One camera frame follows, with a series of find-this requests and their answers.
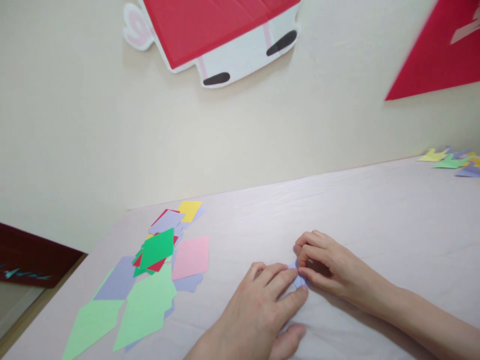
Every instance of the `wall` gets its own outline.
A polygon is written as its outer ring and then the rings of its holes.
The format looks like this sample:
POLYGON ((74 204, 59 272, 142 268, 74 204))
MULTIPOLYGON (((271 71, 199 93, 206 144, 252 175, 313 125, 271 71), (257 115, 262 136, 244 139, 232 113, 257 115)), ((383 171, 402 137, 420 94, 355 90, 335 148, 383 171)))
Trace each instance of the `wall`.
POLYGON ((480 151, 480 83, 383 102, 434 3, 305 0, 293 51, 206 90, 123 41, 123 1, 0 0, 0 222, 89 252, 127 209, 480 151))

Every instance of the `right hand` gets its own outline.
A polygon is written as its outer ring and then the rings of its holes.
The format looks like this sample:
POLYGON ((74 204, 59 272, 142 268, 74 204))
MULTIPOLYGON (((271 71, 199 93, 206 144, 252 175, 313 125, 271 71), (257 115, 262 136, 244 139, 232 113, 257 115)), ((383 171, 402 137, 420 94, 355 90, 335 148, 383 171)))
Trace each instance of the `right hand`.
POLYGON ((295 242, 298 272, 326 290, 375 316, 388 311, 397 287, 330 236, 313 230, 295 242), (328 274, 307 267, 309 260, 322 263, 328 274))

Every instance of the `table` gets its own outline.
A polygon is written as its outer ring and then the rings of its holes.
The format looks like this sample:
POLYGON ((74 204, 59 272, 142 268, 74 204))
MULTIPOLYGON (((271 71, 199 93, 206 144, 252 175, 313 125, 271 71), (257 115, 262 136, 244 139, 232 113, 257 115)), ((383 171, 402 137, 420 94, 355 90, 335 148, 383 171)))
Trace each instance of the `table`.
MULTIPOLYGON (((183 237, 210 236, 209 269, 196 292, 179 291, 163 329, 129 353, 112 352, 119 323, 78 359, 181 359, 220 316, 252 262, 290 263, 294 241, 313 229, 394 284, 480 327, 479 180, 431 167, 410 158, 198 198, 206 213, 183 237)), ((179 204, 129 211, 5 360, 61 359, 78 309, 121 257, 137 253, 163 209, 179 204)), ((310 291, 292 321, 307 327, 294 359, 431 358, 397 329, 324 292, 310 291)))

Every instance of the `wall decoration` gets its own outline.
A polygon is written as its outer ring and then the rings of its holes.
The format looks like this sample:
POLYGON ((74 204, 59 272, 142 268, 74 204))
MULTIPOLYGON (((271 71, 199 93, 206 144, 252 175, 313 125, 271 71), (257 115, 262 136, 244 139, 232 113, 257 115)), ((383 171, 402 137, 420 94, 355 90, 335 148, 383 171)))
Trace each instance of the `wall decoration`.
POLYGON ((480 81, 480 0, 438 0, 386 100, 480 81))
POLYGON ((125 40, 155 43, 173 73, 196 66, 204 88, 220 88, 268 65, 300 35, 302 0, 139 0, 123 10, 125 40))

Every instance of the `green paper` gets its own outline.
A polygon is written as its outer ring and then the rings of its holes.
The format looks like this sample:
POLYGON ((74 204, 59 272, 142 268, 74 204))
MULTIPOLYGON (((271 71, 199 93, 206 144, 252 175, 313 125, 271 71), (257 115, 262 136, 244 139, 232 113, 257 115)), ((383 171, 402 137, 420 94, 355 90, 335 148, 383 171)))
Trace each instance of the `green paper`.
POLYGON ((146 269, 174 253, 174 229, 153 236, 143 243, 140 269, 146 269))
POLYGON ((458 169, 461 167, 463 164, 467 163, 470 159, 472 159, 473 156, 464 158, 464 159, 459 159, 459 160, 454 160, 454 154, 449 154, 446 158, 444 158, 442 161, 437 162, 435 165, 433 165, 433 168, 443 168, 443 169, 458 169))
POLYGON ((165 311, 177 295, 172 281, 172 265, 164 264, 159 272, 137 282, 127 298, 125 313, 113 347, 117 351, 160 330, 165 311))
POLYGON ((95 297, 97 296, 97 294, 99 293, 100 289, 102 288, 102 286, 105 284, 105 282, 107 281, 107 279, 109 278, 110 274, 112 273, 113 269, 110 270, 110 272, 105 276, 105 278, 103 279, 103 282, 101 283, 100 287, 96 290, 95 292, 95 295, 93 295, 93 297, 91 298, 92 300, 95 299, 95 297))
POLYGON ((117 326, 123 300, 94 300, 82 307, 66 344, 62 360, 72 360, 117 326))

